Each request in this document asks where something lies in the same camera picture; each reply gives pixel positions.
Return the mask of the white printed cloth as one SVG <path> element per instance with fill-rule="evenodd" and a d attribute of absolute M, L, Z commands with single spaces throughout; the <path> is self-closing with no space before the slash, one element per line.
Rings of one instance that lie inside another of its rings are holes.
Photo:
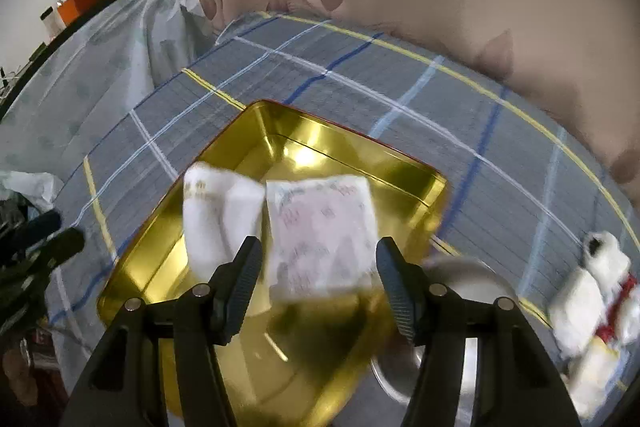
<path fill-rule="evenodd" d="M 364 176 L 269 181 L 270 298 L 324 298 L 378 286 L 378 224 Z"/>

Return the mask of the white yellow trimmed towel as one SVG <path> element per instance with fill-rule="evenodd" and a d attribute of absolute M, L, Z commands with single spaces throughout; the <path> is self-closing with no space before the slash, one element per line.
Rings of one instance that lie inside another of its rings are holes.
<path fill-rule="evenodd" d="M 620 351 L 596 336 L 579 358 L 570 361 L 562 380 L 580 418 L 592 418 L 605 403 L 622 360 Z"/>

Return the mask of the red and white garment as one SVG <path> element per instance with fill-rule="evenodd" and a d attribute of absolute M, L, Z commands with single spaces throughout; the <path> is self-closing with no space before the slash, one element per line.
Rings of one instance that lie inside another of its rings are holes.
<path fill-rule="evenodd" d="M 610 346 L 627 346 L 639 338 L 639 282 L 632 274 L 608 306 L 596 335 Z"/>

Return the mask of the silver metal bowl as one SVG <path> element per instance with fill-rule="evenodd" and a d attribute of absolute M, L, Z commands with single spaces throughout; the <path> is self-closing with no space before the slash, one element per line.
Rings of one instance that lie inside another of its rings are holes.
<path fill-rule="evenodd" d="M 471 312 L 514 292 L 473 258 L 436 257 L 422 268 L 379 254 L 376 264 L 396 320 L 372 363 L 378 384 L 406 407 L 405 426 L 471 426 L 480 350 Z"/>

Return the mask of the gold metal tin tray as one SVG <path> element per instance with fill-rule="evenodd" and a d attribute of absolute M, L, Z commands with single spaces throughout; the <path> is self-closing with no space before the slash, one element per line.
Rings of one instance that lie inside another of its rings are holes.
<path fill-rule="evenodd" d="M 381 142 L 277 102 L 247 106 L 200 161 L 266 192 L 247 228 L 264 261 L 245 319 L 216 351 L 241 426 L 324 426 L 349 400 L 393 319 L 375 246 L 427 254 L 447 182 Z"/>

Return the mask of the grey plaid bed sheet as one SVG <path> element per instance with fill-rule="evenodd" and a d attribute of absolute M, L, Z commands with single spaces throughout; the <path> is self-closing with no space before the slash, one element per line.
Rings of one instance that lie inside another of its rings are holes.
<path fill-rule="evenodd" d="M 56 205 L 86 233 L 47 291 L 62 380 L 73 387 L 102 336 L 96 298 L 180 172 L 248 104 L 293 105 L 435 167 L 450 199 L 439 251 L 482 259 L 512 283 L 535 326 L 584 235 L 639 256 L 622 184 L 575 131 L 477 69 L 306 15 L 250 15 L 122 117 L 67 179 Z"/>

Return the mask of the pale green patterned cloth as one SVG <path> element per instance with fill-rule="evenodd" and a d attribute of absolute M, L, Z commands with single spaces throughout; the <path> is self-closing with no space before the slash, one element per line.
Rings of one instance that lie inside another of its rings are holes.
<path fill-rule="evenodd" d="M 96 183 L 204 94 L 183 69 L 214 45 L 198 0 L 117 0 L 76 31 L 1 118 L 1 176 L 24 172 L 72 216 Z"/>

